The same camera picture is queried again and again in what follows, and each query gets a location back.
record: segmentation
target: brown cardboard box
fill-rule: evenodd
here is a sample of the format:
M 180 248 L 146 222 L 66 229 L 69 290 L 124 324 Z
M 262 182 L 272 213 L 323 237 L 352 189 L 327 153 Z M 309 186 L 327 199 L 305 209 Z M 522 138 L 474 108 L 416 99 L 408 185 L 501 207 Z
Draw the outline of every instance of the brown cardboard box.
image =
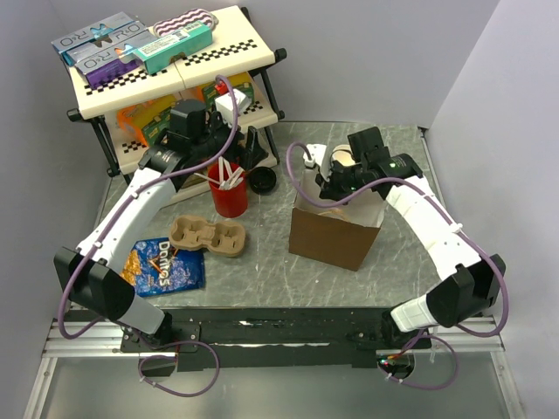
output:
M 301 187 L 320 201 L 314 176 L 314 171 L 305 170 Z M 383 199 L 373 192 L 359 195 L 337 211 L 317 208 L 297 196 L 291 213 L 289 252 L 357 271 L 380 231 L 384 208 Z

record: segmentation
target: blue chip bag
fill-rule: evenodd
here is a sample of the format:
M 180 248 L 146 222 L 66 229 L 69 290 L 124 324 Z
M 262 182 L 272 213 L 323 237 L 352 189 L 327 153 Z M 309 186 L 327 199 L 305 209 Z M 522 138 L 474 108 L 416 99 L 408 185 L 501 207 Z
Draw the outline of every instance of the blue chip bag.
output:
M 141 297 L 204 287 L 202 251 L 180 251 L 168 238 L 136 242 L 121 276 Z

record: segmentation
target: red plastic cup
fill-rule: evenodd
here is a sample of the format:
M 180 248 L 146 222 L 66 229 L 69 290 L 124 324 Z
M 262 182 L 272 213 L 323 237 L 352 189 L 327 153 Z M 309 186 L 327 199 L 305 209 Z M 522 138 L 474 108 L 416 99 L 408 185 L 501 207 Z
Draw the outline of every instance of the red plastic cup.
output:
M 239 167 L 238 164 L 229 163 L 231 172 Z M 208 177 L 219 182 L 219 165 L 214 165 L 208 170 Z M 235 218 L 241 216 L 248 207 L 248 198 L 246 197 L 246 180 L 245 172 L 241 174 L 243 181 L 233 189 L 221 190 L 214 182 L 209 182 L 213 203 L 216 211 L 220 216 L 225 218 Z M 229 179 L 227 170 L 224 169 L 224 180 Z

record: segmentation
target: yellow package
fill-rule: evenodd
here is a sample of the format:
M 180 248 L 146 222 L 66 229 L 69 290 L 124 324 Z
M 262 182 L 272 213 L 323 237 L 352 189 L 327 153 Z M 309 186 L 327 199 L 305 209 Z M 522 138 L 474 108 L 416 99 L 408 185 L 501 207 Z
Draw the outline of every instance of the yellow package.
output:
M 119 127 L 132 134 L 138 141 L 148 146 L 142 129 L 154 120 L 160 113 L 173 107 L 176 103 L 175 96 L 168 94 L 159 99 L 148 100 L 138 105 L 125 107 L 116 114 Z

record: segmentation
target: gray wall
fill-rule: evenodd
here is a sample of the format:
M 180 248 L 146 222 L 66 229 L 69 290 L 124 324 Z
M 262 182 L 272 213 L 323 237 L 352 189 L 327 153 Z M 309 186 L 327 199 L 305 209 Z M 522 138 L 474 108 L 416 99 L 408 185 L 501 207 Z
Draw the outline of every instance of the gray wall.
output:
M 52 0 L 76 29 L 121 10 L 152 24 L 236 3 L 287 48 L 271 74 L 289 120 L 429 127 L 498 0 Z
M 65 34 L 51 5 L 7 0 L 2 6 L 0 416 L 17 418 L 60 296 L 52 257 L 91 229 L 107 176 L 91 129 L 66 118 L 76 103 L 49 45 Z
M 559 3 L 502 0 L 428 132 L 446 201 L 507 262 L 502 334 L 528 417 L 557 417 Z

